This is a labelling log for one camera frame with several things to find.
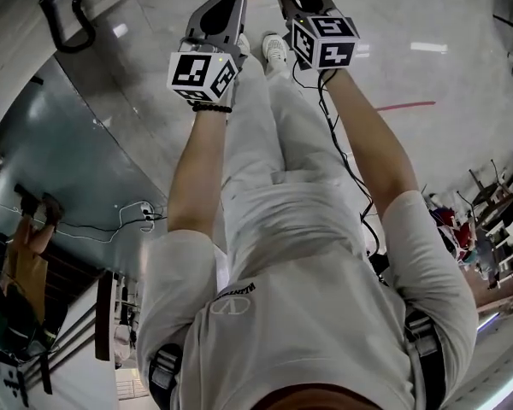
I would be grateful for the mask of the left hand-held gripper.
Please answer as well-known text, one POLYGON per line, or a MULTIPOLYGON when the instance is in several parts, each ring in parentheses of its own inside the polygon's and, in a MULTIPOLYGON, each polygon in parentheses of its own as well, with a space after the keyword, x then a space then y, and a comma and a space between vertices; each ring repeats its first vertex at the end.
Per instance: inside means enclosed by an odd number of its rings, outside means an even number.
POLYGON ((245 0, 209 0, 191 16, 169 59, 167 87, 183 100, 219 104, 239 75, 248 50, 238 44, 245 0))

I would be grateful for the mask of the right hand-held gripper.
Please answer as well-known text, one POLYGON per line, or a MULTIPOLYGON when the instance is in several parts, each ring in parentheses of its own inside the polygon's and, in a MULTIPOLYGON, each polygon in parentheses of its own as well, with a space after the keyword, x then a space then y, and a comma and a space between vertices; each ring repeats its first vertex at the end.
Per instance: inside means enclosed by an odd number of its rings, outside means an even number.
POLYGON ((278 0, 289 33, 285 40, 303 70, 347 68, 360 36, 333 0, 278 0), (300 10, 307 15, 301 17, 300 10))

